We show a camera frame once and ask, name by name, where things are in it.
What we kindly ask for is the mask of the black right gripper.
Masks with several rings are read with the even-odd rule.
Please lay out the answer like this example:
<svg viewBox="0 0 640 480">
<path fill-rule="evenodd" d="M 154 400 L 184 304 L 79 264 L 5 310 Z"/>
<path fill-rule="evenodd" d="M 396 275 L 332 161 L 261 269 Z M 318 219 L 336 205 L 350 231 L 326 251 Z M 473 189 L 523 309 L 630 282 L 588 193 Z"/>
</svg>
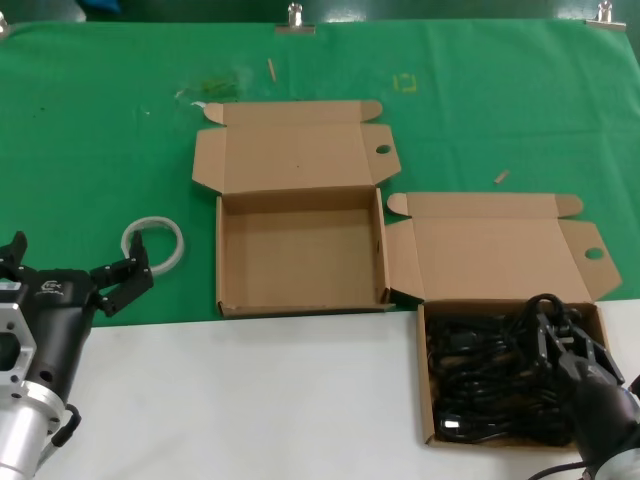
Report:
<svg viewBox="0 0 640 480">
<path fill-rule="evenodd" d="M 624 377 L 609 350 L 577 325 L 573 346 L 562 346 L 554 327 L 540 320 L 535 330 L 535 360 L 553 373 L 560 411 L 587 465 L 602 465 L 639 446 L 639 404 L 624 387 Z"/>
</svg>

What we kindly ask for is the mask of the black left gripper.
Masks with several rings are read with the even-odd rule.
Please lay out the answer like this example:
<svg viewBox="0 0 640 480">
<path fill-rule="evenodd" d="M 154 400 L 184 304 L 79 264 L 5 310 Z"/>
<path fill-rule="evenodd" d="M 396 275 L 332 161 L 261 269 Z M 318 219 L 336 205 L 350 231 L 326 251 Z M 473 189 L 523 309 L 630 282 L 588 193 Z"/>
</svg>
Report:
<svg viewBox="0 0 640 480">
<path fill-rule="evenodd" d="M 35 340 L 25 379 L 67 402 L 97 308 L 113 317 L 154 286 L 148 254 L 141 233 L 135 232 L 128 258 L 95 268 L 89 275 L 75 269 L 36 271 L 24 266 L 27 247 L 22 231 L 1 247 L 1 279 L 20 285 L 16 291 L 3 290 L 1 301 L 19 306 Z"/>
</svg>

